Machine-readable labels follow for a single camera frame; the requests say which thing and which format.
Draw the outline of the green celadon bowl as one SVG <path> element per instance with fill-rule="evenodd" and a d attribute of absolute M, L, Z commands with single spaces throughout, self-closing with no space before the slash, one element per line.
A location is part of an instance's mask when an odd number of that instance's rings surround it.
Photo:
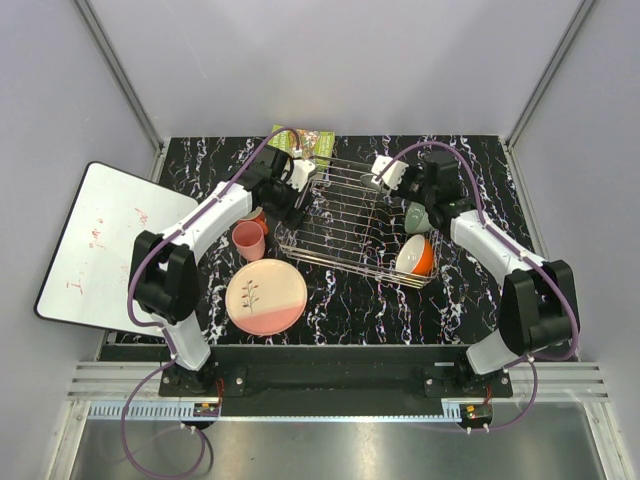
<path fill-rule="evenodd" d="M 405 212 L 404 230 L 408 235 L 424 234 L 433 229 L 425 207 L 417 202 L 411 202 Z"/>

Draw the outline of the small orange white bowl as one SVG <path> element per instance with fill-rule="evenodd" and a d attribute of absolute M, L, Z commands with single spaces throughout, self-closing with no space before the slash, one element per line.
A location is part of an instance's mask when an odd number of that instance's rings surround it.
<path fill-rule="evenodd" d="M 411 236 L 400 249 L 395 270 L 400 273 L 426 276 L 434 267 L 434 251 L 422 234 Z"/>

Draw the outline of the wire dish rack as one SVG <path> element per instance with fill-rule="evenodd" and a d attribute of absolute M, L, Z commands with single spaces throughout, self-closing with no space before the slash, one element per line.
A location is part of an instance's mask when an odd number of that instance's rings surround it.
<path fill-rule="evenodd" d="M 321 156 L 313 162 L 317 171 L 297 203 L 304 213 L 301 224 L 295 230 L 278 224 L 274 230 L 288 258 L 418 289 L 437 277 L 441 250 L 437 231 L 424 234 L 434 253 L 427 274 L 395 269 L 410 239 L 404 229 L 409 203 L 365 186 L 361 176 L 370 172 L 370 165 Z"/>

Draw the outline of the cream pink leaf plate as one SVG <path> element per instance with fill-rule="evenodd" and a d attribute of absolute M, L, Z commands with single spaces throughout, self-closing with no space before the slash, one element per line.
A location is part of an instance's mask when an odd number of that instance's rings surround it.
<path fill-rule="evenodd" d="M 307 285 L 291 264 L 262 259 L 242 267 L 230 280 L 225 307 L 232 323 L 245 333 L 270 336 L 284 332 L 302 316 Z"/>

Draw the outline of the white scalloped plate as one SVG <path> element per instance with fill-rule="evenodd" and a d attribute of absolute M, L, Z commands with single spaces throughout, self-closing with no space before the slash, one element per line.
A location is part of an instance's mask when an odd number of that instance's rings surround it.
<path fill-rule="evenodd" d="M 369 189 L 381 192 L 384 190 L 384 185 L 376 179 L 374 174 L 364 174 L 360 177 L 361 183 Z"/>

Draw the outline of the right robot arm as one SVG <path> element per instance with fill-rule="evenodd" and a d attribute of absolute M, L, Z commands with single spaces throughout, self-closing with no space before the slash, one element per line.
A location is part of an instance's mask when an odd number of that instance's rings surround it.
<path fill-rule="evenodd" d="M 580 322 L 574 275 L 562 260 L 549 261 L 519 244 L 485 212 L 468 162 L 453 147 L 428 143 L 421 166 L 405 163 L 406 150 L 380 171 L 393 196 L 421 204 L 430 225 L 479 261 L 501 288 L 496 330 L 472 344 L 454 384 L 476 396 L 490 375 L 521 362 L 574 357 Z"/>

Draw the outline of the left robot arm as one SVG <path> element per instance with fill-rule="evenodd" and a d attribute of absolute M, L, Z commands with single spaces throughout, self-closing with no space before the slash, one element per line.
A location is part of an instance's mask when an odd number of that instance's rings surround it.
<path fill-rule="evenodd" d="M 135 238 L 126 300 L 129 319 L 160 331 L 171 360 L 183 369 L 181 384 L 193 395 L 208 394 L 216 382 L 216 372 L 205 365 L 211 350 L 195 313 L 201 299 L 201 258 L 257 208 L 289 227 L 299 225 L 298 198 L 316 170 L 310 159 L 265 146 L 186 217 L 161 233 L 145 230 Z"/>

